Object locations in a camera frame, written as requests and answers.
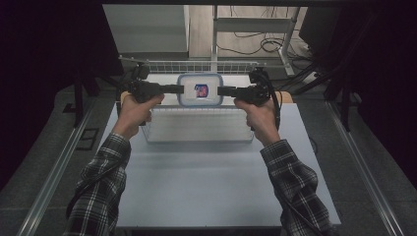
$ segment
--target hand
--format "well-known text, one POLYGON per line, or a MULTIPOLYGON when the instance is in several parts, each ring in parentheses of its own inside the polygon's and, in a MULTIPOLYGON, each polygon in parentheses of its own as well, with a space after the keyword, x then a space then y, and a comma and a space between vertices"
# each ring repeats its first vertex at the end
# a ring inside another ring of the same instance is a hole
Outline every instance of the hand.
POLYGON ((275 107, 272 100, 261 106, 249 104, 246 101, 234 99, 237 108, 243 109, 247 114, 247 125, 255 129, 255 137, 264 147, 280 141, 275 126, 275 107))
POLYGON ((122 99, 122 110, 112 132, 130 140, 138 134, 139 125, 144 121, 150 122, 150 109, 160 104, 164 99, 164 95, 154 96, 145 103, 138 103, 130 94, 122 99))

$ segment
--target person's arm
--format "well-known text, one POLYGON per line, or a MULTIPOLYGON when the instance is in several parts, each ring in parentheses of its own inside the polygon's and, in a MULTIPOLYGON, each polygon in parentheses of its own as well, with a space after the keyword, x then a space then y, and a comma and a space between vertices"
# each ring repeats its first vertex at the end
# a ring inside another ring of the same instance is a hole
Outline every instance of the person's arm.
POLYGON ((275 195, 282 205, 282 227, 288 235, 316 235, 295 215, 290 203, 323 235, 335 234, 328 219, 328 210, 316 195, 317 174, 296 156, 287 140, 282 140, 275 126, 272 101, 258 107, 235 99, 236 107, 246 111, 248 126, 254 127, 255 136, 264 145, 261 155, 275 195))
POLYGON ((139 104, 131 96, 124 98, 119 119, 112 132, 104 141, 92 161, 84 168, 76 193, 87 183, 112 166, 114 170, 104 178, 94 182, 70 208, 66 236, 73 235, 113 235, 119 214, 120 197, 125 189, 126 173, 131 147, 129 140, 138 134, 139 125, 150 121, 149 110, 163 100, 156 96, 139 104))

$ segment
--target white wall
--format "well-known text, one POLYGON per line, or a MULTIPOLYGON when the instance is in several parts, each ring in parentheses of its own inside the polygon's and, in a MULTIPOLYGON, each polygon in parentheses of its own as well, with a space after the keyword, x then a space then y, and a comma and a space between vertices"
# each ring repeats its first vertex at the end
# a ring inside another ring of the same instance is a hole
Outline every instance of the white wall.
POLYGON ((187 52, 188 6, 103 5, 119 53, 187 52))

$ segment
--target shirt sleeve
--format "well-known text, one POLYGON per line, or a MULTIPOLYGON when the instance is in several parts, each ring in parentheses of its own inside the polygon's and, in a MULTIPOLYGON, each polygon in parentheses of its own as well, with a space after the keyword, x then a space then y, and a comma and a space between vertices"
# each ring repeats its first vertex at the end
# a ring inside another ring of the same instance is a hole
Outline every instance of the shirt sleeve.
POLYGON ((130 144, 125 138, 117 134, 107 137, 93 160, 84 168, 76 192, 112 166, 118 167, 95 182, 76 201, 68 219, 65 236, 114 235, 120 197, 126 185, 125 168, 130 153, 130 144))
POLYGON ((287 140, 281 140, 261 150, 275 195, 282 205, 282 227, 288 235, 316 235, 285 202, 286 198, 316 228, 324 232, 334 229, 328 219, 328 210, 316 195, 316 172, 303 164, 287 140))

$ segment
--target right hand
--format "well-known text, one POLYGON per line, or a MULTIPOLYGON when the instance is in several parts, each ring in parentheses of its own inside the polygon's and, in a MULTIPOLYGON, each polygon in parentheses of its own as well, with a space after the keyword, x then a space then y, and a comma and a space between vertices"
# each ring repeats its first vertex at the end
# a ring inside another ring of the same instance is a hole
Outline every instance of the right hand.
POLYGON ((244 100, 234 99, 237 108, 247 114, 247 125, 255 129, 255 137, 261 141, 264 147, 280 141, 280 136, 275 126, 275 107, 272 100, 261 106, 247 103, 244 100))

